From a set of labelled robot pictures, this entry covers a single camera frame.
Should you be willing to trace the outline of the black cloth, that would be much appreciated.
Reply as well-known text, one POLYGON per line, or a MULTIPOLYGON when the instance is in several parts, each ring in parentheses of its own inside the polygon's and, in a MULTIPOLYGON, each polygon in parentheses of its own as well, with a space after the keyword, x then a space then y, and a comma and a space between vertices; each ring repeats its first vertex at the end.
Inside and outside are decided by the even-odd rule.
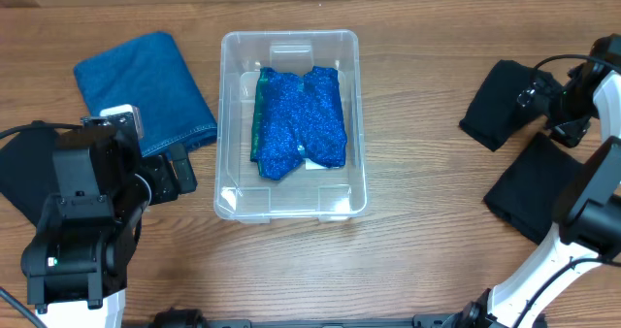
POLYGON ((52 152, 58 133, 42 121, 1 148, 1 193, 33 225, 37 225, 50 194, 58 192, 52 152))
POLYGON ((538 133, 487 192, 491 213, 540 244, 551 225, 557 198, 582 164, 538 133))
POLYGON ((459 127, 491 151, 500 148, 524 125, 542 115, 532 106, 522 107, 519 95, 532 83, 532 68, 513 60, 500 60, 491 69, 459 127))

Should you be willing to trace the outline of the blue denim cloth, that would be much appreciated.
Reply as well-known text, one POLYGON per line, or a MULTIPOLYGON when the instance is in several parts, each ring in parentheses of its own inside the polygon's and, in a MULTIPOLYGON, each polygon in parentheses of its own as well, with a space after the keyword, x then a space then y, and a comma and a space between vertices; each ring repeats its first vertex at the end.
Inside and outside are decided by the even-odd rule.
POLYGON ((120 105, 139 109, 143 156, 175 144, 192 151, 216 139, 212 111, 167 32, 149 33, 90 57, 74 67, 74 76, 92 115, 120 105))

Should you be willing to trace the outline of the sparkly blue sequin cloth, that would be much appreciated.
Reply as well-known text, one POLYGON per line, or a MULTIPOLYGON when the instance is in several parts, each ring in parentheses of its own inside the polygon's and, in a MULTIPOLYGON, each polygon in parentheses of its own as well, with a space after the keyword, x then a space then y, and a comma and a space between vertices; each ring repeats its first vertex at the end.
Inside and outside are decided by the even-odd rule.
POLYGON ((328 169, 341 168, 346 145, 336 69, 314 66, 303 76, 260 70, 250 149, 260 177, 280 180, 306 158, 328 169))

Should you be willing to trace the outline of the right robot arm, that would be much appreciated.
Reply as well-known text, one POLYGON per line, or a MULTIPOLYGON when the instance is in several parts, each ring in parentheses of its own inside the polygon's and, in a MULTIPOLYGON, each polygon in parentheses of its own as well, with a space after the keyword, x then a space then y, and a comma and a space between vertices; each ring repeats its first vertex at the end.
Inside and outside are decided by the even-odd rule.
POLYGON ((444 318, 445 327, 542 327, 546 307, 577 279, 619 263, 619 36, 578 55, 568 77, 559 83, 541 65, 499 61, 459 123, 496 150, 545 118, 483 199, 536 249, 508 279, 444 318))

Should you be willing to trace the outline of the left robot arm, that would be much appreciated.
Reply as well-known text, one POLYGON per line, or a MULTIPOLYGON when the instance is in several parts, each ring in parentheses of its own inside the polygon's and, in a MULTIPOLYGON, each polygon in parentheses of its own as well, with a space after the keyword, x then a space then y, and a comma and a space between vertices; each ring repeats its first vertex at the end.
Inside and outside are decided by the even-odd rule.
POLYGON ((21 256, 39 327, 119 327, 127 267, 150 205, 195 191, 187 151, 143 157, 133 128, 84 126, 52 152, 58 192, 21 256))

